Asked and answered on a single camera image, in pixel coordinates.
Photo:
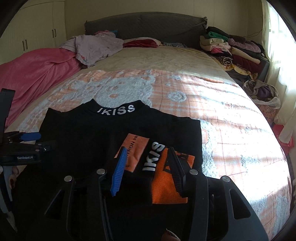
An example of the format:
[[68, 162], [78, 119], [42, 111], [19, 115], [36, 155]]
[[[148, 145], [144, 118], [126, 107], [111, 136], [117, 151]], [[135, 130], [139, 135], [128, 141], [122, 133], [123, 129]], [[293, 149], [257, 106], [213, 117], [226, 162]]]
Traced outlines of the left hand red nails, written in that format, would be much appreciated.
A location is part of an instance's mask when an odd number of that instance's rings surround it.
[[10, 174], [9, 179], [8, 179], [10, 189], [13, 189], [14, 188], [14, 186], [16, 184], [16, 179], [17, 179], [17, 177], [18, 177], [19, 174], [20, 174], [20, 172], [19, 172], [18, 167], [17, 166], [14, 166], [12, 168], [12, 173]]

